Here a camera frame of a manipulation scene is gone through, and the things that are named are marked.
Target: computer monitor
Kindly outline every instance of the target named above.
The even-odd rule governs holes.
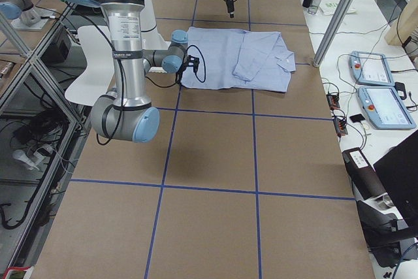
[[[377,161],[374,169],[405,222],[418,226],[418,131]]]

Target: cloth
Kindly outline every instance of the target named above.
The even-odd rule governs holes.
[[[295,55],[287,49],[280,32],[190,27],[188,35],[189,45],[199,47],[204,56],[206,81],[200,83],[193,71],[186,69],[182,77],[185,87],[287,91],[291,72],[296,70]],[[202,80],[203,60],[194,47],[189,49],[189,54],[201,59],[197,76]]]

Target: blue and white device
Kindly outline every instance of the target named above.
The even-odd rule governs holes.
[[[390,86],[361,86],[359,99],[370,122],[380,130],[415,129],[417,125]]]
[[[354,51],[350,55],[349,66],[356,83],[394,86],[391,68],[383,54]]]

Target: sticker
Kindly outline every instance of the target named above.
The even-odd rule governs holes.
[[[109,31],[113,41],[140,41],[141,30],[136,16],[109,16]]]
[[[351,152],[350,155],[359,169],[368,166],[367,161],[364,159],[363,155],[359,151]]]

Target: white table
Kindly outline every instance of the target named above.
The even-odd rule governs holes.
[[[353,92],[353,87],[349,86],[345,82],[341,81],[338,76],[337,60],[342,54],[350,54],[354,50],[364,52],[376,52],[385,54],[387,57],[403,56],[396,59],[388,59],[389,67],[392,71],[399,71],[404,69],[412,69],[413,65],[408,56],[405,56],[403,49],[399,46],[389,46],[384,39],[386,32],[389,30],[389,26],[384,27],[387,24],[386,19],[382,15],[379,7],[376,5],[374,0],[353,0],[352,7],[356,9],[355,14],[347,14],[340,26],[338,32],[358,32],[367,33],[369,31],[379,29],[378,31],[371,32],[369,34],[337,34],[327,52],[321,66],[321,76],[324,78],[324,82],[332,82],[336,84],[340,92],[349,91]],[[327,30],[329,22],[332,16],[325,16],[321,9],[318,10],[316,15],[308,14],[307,10],[304,9],[306,23],[310,30],[310,37],[312,40],[313,49],[316,51],[322,38],[322,34]],[[349,56],[342,56],[339,60],[339,68],[341,77],[348,81],[350,84],[354,84],[349,66]],[[412,99],[418,101],[418,73],[416,71],[393,74],[394,80],[397,82],[403,82],[406,86],[407,92],[412,92]],[[325,91],[336,91],[336,88],[324,85]],[[405,104],[412,105],[411,101],[405,101]],[[351,96],[351,94],[343,93],[340,94],[340,106],[346,113],[347,117],[354,114],[362,113],[364,116],[364,110],[362,109],[361,103],[357,97],[357,94]],[[411,113],[412,118],[415,122],[418,122],[418,112]],[[363,133],[362,127],[359,123],[349,123],[356,127],[361,133]],[[384,156],[389,148],[396,146],[402,142],[406,137],[412,134],[416,129],[409,131],[385,131],[375,129],[371,123],[363,122],[367,136],[367,143],[362,150],[369,162],[373,165],[377,160]],[[341,151],[349,148],[359,147],[361,145],[361,136],[352,128],[348,127],[349,134],[343,136],[340,141]],[[370,205],[374,206],[373,201],[368,201]],[[399,215],[397,210],[384,211],[385,214],[389,212],[395,212]],[[393,269],[381,268],[377,264],[373,256],[373,267],[376,278],[382,278],[382,276],[388,271],[393,272]],[[404,262],[398,273],[396,279],[413,279],[416,278],[418,273],[418,261],[406,261]]]

